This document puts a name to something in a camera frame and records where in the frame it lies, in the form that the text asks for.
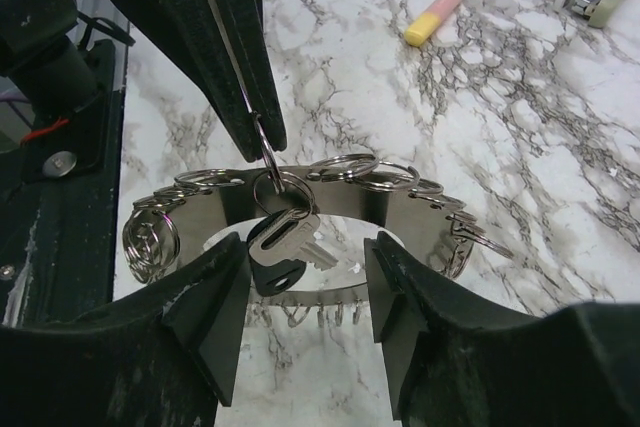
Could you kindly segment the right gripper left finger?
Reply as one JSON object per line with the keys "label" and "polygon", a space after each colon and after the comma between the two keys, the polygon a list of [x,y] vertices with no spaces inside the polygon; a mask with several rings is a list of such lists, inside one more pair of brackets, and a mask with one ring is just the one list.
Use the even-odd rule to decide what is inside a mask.
{"label": "right gripper left finger", "polygon": [[229,234],[70,322],[1,331],[5,426],[211,426],[232,402],[250,268]]}

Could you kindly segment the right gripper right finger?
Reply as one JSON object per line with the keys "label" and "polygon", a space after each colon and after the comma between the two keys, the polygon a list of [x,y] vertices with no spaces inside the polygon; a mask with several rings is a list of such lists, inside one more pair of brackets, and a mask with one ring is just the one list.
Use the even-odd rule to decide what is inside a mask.
{"label": "right gripper right finger", "polygon": [[386,233],[364,243],[374,339],[405,426],[635,426],[639,308],[493,303]]}

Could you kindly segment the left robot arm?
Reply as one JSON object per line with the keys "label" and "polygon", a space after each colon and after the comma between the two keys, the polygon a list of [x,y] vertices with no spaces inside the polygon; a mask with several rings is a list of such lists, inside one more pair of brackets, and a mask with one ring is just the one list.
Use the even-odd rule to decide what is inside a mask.
{"label": "left robot arm", "polygon": [[[287,134],[263,36],[262,0],[111,0],[204,94],[243,158]],[[1,72],[46,72],[78,19],[76,0],[1,0]]]}

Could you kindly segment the silver key black head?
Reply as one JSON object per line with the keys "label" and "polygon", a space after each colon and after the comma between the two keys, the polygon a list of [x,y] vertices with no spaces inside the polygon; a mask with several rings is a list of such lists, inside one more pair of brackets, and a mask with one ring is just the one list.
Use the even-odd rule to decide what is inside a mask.
{"label": "silver key black head", "polygon": [[252,228],[247,246],[259,295],[285,292],[301,279],[309,263],[320,270],[337,265],[337,258],[317,243],[320,224],[314,210],[292,208],[270,214]]}

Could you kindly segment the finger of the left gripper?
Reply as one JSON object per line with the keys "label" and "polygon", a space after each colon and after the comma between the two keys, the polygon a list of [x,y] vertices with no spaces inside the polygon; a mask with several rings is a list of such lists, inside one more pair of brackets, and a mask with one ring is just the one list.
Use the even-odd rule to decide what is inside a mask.
{"label": "finger of the left gripper", "polygon": [[257,134],[206,0],[112,0],[205,95],[242,157],[260,158]]}
{"label": "finger of the left gripper", "polygon": [[207,0],[225,44],[244,104],[242,124],[249,150],[261,150],[261,136],[275,151],[287,147],[287,133],[264,38],[263,0]]}

